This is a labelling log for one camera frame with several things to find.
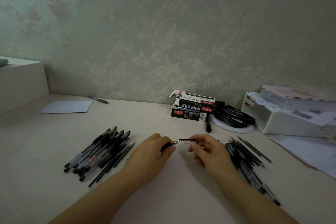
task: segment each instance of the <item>red logo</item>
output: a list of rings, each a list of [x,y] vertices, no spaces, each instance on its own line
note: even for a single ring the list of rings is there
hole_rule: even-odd
[[[211,108],[207,108],[207,107],[202,107],[202,111],[211,112],[212,109]]]

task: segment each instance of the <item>wall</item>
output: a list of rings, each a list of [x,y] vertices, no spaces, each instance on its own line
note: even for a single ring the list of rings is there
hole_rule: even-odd
[[[335,0],[0,0],[0,55],[44,61],[50,91],[239,105],[263,84],[336,88]]]

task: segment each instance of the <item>clear plastic box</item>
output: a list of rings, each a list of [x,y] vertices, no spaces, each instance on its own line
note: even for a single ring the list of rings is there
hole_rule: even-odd
[[[286,99],[265,89],[261,91],[261,96],[267,101],[277,104],[279,108],[287,111],[333,112],[336,110],[334,102],[331,101]]]

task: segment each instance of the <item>white desk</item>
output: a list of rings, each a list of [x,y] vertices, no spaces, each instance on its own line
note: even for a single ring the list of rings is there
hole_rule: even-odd
[[[99,171],[81,183],[63,166],[108,127],[131,130],[137,142],[155,132],[172,140],[204,133],[203,122],[172,118],[171,105],[109,100],[95,101],[88,113],[39,114],[55,100],[87,98],[51,94],[0,115],[0,223],[46,223],[76,202]],[[235,136],[216,125],[211,135],[224,143]],[[258,130],[241,137],[273,161],[256,171],[284,210],[301,223],[335,223],[336,180]],[[176,147],[163,172],[126,202],[113,223],[246,223],[193,162],[187,145]]]

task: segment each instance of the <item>person's right arm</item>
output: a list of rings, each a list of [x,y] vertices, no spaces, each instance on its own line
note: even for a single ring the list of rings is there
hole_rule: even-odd
[[[189,152],[204,165],[221,191],[244,213],[252,224],[298,224],[288,213],[242,179],[233,166],[225,146],[208,134],[194,135]]]

